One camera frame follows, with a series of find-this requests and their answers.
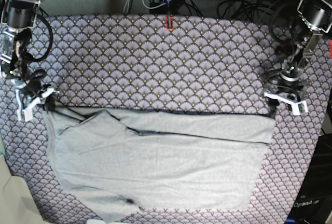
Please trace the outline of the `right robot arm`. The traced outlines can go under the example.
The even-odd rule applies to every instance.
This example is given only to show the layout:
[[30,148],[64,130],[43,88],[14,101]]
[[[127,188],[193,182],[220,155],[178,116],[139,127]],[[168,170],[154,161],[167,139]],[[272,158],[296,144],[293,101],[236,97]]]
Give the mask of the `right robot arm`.
[[[45,104],[55,92],[51,85],[42,85],[46,71],[30,72],[28,65],[42,62],[49,55],[53,44],[53,32],[48,21],[39,13],[43,0],[2,0],[1,4],[1,78],[10,80],[15,88],[18,103],[17,118],[28,122],[33,119],[33,109]],[[32,40],[36,22],[42,22],[49,34],[48,47],[40,58],[27,50]]]

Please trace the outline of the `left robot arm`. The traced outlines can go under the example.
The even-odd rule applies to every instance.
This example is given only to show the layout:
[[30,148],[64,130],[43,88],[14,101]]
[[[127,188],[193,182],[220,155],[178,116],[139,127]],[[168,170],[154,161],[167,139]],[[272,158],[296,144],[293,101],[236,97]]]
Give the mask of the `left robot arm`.
[[331,32],[331,0],[286,0],[275,9],[268,30],[279,43],[275,55],[280,68],[264,74],[264,97],[269,115],[280,103],[294,116],[307,113],[308,80],[302,73],[314,56],[316,45]]

